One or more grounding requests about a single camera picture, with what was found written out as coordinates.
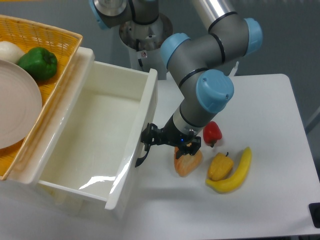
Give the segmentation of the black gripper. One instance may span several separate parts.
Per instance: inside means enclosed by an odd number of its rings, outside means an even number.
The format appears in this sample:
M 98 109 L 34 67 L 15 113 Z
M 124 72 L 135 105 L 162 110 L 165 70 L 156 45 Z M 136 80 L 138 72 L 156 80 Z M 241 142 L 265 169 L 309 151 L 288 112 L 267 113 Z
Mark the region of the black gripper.
M 168 145 L 177 147 L 175 159 L 184 155 L 194 156 L 201 147 L 201 137 L 194 138 L 194 132 L 181 132 L 171 117 L 163 128 L 158 128 L 154 123 L 148 123 L 141 133 L 140 141 L 144 143 L 144 151 L 149 152 L 151 146 Z

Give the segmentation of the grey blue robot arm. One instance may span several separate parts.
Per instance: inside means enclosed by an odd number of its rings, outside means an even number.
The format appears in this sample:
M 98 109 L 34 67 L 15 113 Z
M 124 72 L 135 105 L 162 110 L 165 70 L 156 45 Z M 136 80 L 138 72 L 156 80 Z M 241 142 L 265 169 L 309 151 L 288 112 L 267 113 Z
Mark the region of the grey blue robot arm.
M 168 145 L 178 148 L 177 158 L 195 155 L 201 147 L 199 132 L 234 94 L 230 78 L 217 67 L 261 47 L 259 23 L 241 18 L 227 0 L 195 0 L 207 33 L 192 40 L 173 32 L 157 0 L 91 0 L 89 5 L 100 28 L 119 28 L 133 69 L 156 70 L 161 79 L 170 73 L 184 97 L 163 128 L 149 123 L 142 131 L 145 152 Z

